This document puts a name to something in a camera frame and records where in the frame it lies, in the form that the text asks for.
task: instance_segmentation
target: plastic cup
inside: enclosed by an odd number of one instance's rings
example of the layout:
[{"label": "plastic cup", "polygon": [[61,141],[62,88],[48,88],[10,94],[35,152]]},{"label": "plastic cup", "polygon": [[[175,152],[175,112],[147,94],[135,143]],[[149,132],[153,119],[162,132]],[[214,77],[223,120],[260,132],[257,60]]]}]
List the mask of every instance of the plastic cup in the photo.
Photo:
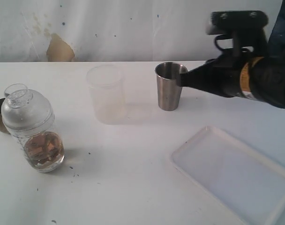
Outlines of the plastic cup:
[{"label": "plastic cup", "polygon": [[126,115],[122,71],[114,65],[91,69],[86,75],[96,118],[104,124],[116,124]]}]

